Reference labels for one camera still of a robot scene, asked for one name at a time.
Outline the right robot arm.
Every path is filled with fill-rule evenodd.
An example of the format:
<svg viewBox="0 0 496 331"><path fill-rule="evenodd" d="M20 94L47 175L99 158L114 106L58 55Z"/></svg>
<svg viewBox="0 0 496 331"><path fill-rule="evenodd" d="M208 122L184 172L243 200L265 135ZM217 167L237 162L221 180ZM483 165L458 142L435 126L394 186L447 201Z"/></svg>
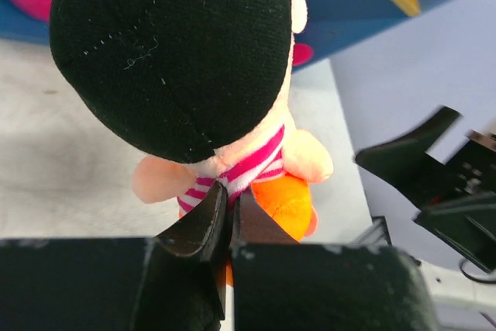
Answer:
<svg viewBox="0 0 496 331"><path fill-rule="evenodd" d="M487 315L495 310L495 131L470 131L442 163L428 149L460 117L439 107L410 132L364 148L355 162L417 209L414 223L462 256L449 270L417 260L434 300Z"/></svg>

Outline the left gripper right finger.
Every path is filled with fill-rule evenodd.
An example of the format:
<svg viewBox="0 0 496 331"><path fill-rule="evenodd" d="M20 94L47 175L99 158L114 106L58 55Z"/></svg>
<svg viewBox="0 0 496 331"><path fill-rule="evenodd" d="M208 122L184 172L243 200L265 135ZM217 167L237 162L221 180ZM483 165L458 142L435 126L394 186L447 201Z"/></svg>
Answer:
<svg viewBox="0 0 496 331"><path fill-rule="evenodd" d="M232 214L232 248L248 243L298 244L257 203L252 191L244 191Z"/></svg>

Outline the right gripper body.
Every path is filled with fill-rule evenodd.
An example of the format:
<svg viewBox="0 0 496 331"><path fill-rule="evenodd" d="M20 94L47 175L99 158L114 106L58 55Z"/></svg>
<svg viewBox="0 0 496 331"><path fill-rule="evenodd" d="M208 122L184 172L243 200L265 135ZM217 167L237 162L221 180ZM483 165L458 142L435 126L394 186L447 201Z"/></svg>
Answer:
<svg viewBox="0 0 496 331"><path fill-rule="evenodd" d="M423 211L470 211L495 200L495 135L470 131L446 162L422 155Z"/></svg>

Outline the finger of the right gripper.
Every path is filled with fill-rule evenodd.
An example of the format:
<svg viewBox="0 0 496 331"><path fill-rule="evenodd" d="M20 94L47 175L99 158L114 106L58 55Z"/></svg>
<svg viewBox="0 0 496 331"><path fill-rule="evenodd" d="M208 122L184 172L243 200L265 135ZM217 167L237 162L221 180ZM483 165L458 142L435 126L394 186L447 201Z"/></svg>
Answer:
<svg viewBox="0 0 496 331"><path fill-rule="evenodd" d="M410 132L360 150L355 162L394 187L414 206L436 203L446 196L454 176L427 150L459 117L458 111L442 106Z"/></svg>
<svg viewBox="0 0 496 331"><path fill-rule="evenodd" d="M423 209L414 219L486 273L495 270L495 194L482 193Z"/></svg>

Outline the black-haired doll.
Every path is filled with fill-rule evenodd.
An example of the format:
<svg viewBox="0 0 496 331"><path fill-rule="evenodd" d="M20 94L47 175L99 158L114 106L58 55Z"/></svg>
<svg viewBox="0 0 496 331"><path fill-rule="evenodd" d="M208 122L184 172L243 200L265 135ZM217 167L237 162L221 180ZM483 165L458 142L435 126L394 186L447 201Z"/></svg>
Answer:
<svg viewBox="0 0 496 331"><path fill-rule="evenodd" d="M133 190L180 216L214 183L252 190L296 240L317 226L309 186L327 149L288 107L305 0L52 0L50 49L92 114L143 151Z"/></svg>

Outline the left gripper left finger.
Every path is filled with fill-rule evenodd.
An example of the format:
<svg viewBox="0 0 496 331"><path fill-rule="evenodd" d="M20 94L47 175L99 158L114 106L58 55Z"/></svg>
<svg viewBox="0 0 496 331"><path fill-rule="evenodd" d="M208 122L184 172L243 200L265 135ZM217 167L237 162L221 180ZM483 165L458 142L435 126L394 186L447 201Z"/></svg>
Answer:
<svg viewBox="0 0 496 331"><path fill-rule="evenodd" d="M226 205L226 190L216 182L203 201L155 238L155 319L225 318Z"/></svg>

